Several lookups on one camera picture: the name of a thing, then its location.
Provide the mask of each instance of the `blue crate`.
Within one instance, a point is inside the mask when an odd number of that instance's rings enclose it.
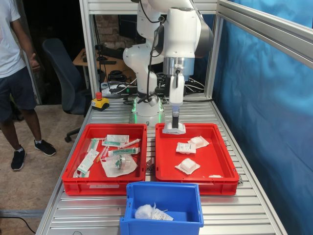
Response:
[[[167,210],[173,221],[135,219],[145,204]],[[136,182],[127,184],[125,216],[120,219],[121,235],[199,235],[203,214],[197,184]]]

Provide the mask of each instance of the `red crate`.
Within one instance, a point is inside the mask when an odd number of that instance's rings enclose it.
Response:
[[[132,147],[140,147],[140,153],[133,155],[138,167],[128,175],[108,178],[101,165],[94,160],[88,178],[73,178],[73,174],[85,157],[92,138],[105,138],[107,135],[129,135],[130,141],[141,139]],[[104,146],[98,145],[101,152]],[[144,124],[89,124],[85,127],[76,148],[62,176],[65,192],[68,195],[126,195],[126,185],[145,181],[147,158],[147,126]]]
[[[201,195],[234,195],[239,175],[231,160],[224,140],[215,124],[185,124],[186,134],[163,134],[164,124],[156,125],[156,180],[199,184]],[[198,148],[196,154],[176,152],[178,142],[187,143],[191,138],[202,136],[209,145]],[[200,165],[191,175],[175,168],[190,158]],[[209,178],[221,175],[223,178]]]

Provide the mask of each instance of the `wooden desk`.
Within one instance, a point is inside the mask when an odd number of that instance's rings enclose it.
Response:
[[[78,56],[73,61],[73,64],[76,66],[83,66],[84,76],[85,76],[85,81],[86,81],[86,87],[88,89],[90,81],[89,81],[89,76],[87,73],[88,63],[83,61],[83,58],[85,57],[85,56],[83,56],[84,52],[86,52],[86,49],[81,50],[81,52],[78,54]],[[99,57],[98,50],[96,50],[96,58],[98,58],[98,57]],[[108,74],[113,70],[120,70],[120,71],[123,71],[123,74],[126,75],[127,77],[131,77],[131,81],[133,81],[136,78],[136,74],[134,73],[134,71],[131,68],[129,68],[124,63],[123,60],[116,59],[116,58],[109,57],[109,56],[105,56],[105,57],[107,57],[108,61],[116,61],[115,65],[106,65],[106,69],[107,69]],[[97,61],[97,69],[98,70],[100,69],[99,61]],[[101,66],[101,70],[103,72],[105,72],[104,65]]]

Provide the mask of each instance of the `black office chair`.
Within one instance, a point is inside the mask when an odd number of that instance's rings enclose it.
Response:
[[[67,114],[84,115],[85,117],[92,100],[91,91],[79,91],[83,80],[63,43],[57,38],[47,39],[43,43],[43,49],[61,83],[63,111]],[[79,131],[80,128],[68,132],[65,141],[70,142],[70,136],[78,134]]]

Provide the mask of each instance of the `aluminum profile table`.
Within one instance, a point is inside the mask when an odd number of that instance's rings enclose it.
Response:
[[[205,99],[205,96],[194,94],[188,96],[188,99]],[[124,105],[122,99],[111,99],[110,107],[105,111],[89,110],[81,132],[89,123],[128,123],[130,111],[131,106]],[[171,119],[171,106],[166,104],[164,111],[166,119]],[[234,165],[243,180],[243,184],[238,186],[234,196],[201,197],[204,227],[200,229],[200,234],[287,234],[214,102],[185,102],[180,109],[180,120],[184,123],[217,124]],[[67,163],[81,132],[78,134]],[[147,137],[147,160],[154,161],[154,128],[148,129]],[[147,172],[146,181],[153,180],[155,180],[154,173]],[[36,234],[119,235],[119,219],[124,215],[125,208],[125,196],[68,196],[64,192],[60,176]]]

